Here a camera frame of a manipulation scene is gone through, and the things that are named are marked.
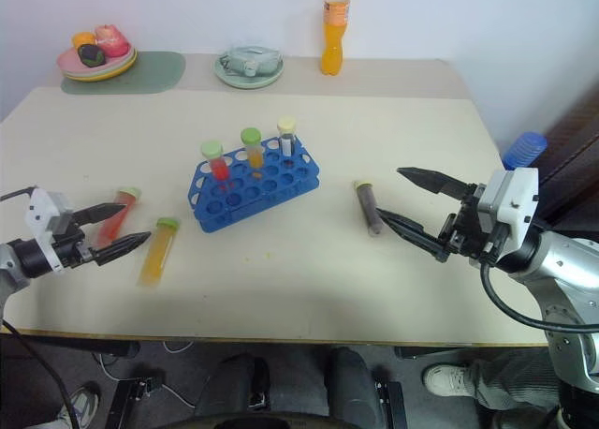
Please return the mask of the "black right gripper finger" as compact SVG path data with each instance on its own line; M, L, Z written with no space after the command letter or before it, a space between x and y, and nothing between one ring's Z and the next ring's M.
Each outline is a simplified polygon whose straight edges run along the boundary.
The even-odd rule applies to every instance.
M376 212L382 221L405 241L428 252L439 262L447 261L449 252L446 251L445 244L439 238L427 233L422 225L403 215L381 208L377 208Z
M472 184L466 184L439 171L402 167L397 168L397 172L413 184L434 194L444 194L453 199L465 199L473 194Z

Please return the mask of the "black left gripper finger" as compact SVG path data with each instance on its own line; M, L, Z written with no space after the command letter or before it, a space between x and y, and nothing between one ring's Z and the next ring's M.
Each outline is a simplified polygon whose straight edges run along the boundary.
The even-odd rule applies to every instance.
M98 265L104 265L134 251L144 244L151 236L150 231L137 232L126 235L113 241L110 245L101 249L91 249L93 261Z
M72 219L78 226L96 224L113 217L125 208L126 205L121 203L100 203L75 212Z

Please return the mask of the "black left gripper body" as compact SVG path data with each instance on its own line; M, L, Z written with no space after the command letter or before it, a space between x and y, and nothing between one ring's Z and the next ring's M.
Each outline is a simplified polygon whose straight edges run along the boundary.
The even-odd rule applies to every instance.
M51 246L65 268L77 268L95 260L95 251L77 223L69 223L62 234L54 234Z

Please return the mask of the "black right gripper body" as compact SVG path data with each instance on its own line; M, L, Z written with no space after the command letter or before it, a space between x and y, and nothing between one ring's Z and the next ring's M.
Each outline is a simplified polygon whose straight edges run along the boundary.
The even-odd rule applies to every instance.
M469 185L469 194L460 203L460 210L450 214L444 223L439 239L445 244L445 250L459 254L478 263L495 266L504 251L509 235L509 226L505 223L491 223L484 229L478 215L477 205L482 198L485 186Z

